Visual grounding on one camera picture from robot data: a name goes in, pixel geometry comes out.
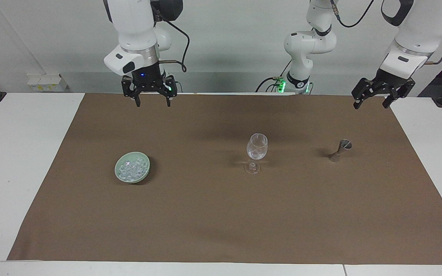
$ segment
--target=metal jigger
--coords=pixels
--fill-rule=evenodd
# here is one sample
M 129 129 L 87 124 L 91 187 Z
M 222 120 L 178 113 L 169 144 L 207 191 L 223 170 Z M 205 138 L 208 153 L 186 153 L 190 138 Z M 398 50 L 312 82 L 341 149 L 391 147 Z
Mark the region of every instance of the metal jigger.
M 342 139 L 340 140 L 339 143 L 339 149 L 334 152 L 333 154 L 331 154 L 330 156 L 328 156 L 328 159 L 330 159 L 330 161 L 332 162 L 338 162 L 339 158 L 340 158 L 340 154 L 346 150 L 350 150 L 352 148 L 352 143 L 351 141 L 347 140 L 347 139 Z

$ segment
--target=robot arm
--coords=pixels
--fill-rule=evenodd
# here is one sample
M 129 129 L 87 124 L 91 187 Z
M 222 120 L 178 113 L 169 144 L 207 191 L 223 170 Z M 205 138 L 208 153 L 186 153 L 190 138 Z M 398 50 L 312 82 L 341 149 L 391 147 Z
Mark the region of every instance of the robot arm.
M 142 92 L 158 92 L 170 100 L 177 96 L 173 76 L 160 69 L 160 51 L 170 48 L 170 36 L 155 26 L 161 19 L 154 16 L 152 5 L 163 17 L 175 20 L 183 9 L 182 0 L 104 0 L 109 20 L 118 32 L 119 45 L 104 58 L 104 63 L 122 77 L 124 96 L 140 106 Z
M 377 94 L 388 94 L 383 106 L 388 108 L 398 98 L 405 98 L 414 87 L 411 76 L 435 52 L 442 40 L 442 1 L 400 0 L 394 17 L 383 14 L 399 32 L 373 80 L 362 78 L 352 91 L 358 109 L 363 101 Z
M 313 68 L 313 61 L 308 56 L 328 53 L 335 48 L 337 38 L 332 31 L 332 19 L 330 0 L 311 0 L 307 21 L 313 29 L 297 31 L 286 37 L 284 49 L 292 59 L 289 72 L 284 76 L 286 91 L 303 93 Z

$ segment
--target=wine glass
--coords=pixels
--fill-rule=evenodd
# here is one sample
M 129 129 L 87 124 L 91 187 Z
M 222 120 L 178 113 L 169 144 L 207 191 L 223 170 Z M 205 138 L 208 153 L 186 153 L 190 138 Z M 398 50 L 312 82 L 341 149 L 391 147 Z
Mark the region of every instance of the wine glass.
M 267 154 L 268 140 L 262 133 L 255 133 L 250 137 L 247 145 L 247 154 L 251 160 L 244 165 L 247 173 L 256 174 L 260 171 L 260 163 L 256 160 L 262 159 Z

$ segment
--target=bowl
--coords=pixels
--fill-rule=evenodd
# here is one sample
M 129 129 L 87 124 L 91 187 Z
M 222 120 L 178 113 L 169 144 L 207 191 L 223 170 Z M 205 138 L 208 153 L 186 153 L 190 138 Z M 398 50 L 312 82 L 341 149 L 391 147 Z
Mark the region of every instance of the bowl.
M 134 179 L 134 180 L 132 180 L 132 181 L 124 181 L 124 180 L 121 180 L 121 179 L 119 178 L 119 174 L 120 174 L 119 169 L 120 169 L 120 166 L 122 166 L 127 160 L 129 160 L 129 161 L 135 161 L 135 160 L 137 160 L 139 157 L 142 157 L 143 159 L 146 160 L 146 163 L 147 163 L 146 173 L 145 173 L 143 176 L 141 176 L 140 178 L 138 178 L 138 179 Z M 115 163 L 115 176 L 116 176 L 119 180 L 121 180 L 122 182 L 125 182 L 125 183 L 129 183 L 129 184 L 138 183 L 138 182 L 140 182 L 141 180 L 143 180 L 144 178 L 146 178 L 146 176 L 148 175 L 148 173 L 149 173 L 149 165 L 150 165 L 150 163 L 149 163 L 149 158 L 148 158 L 144 153 L 142 153 L 142 152 L 137 152 L 137 151 L 129 152 L 129 153 L 127 153 L 127 154 L 124 154 L 121 158 L 119 158 L 119 160 L 117 161 L 117 163 Z

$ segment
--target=table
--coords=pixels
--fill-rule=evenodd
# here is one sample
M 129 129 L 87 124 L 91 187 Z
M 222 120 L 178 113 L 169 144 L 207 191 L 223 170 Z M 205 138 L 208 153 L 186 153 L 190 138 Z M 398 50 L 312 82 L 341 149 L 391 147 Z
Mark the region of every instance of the table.
M 442 271 L 442 266 L 342 266 L 109 262 L 4 262 L 84 94 L 8 94 L 0 103 L 0 273 L 308 274 Z M 393 112 L 442 196 L 442 109 L 427 98 L 401 99 Z

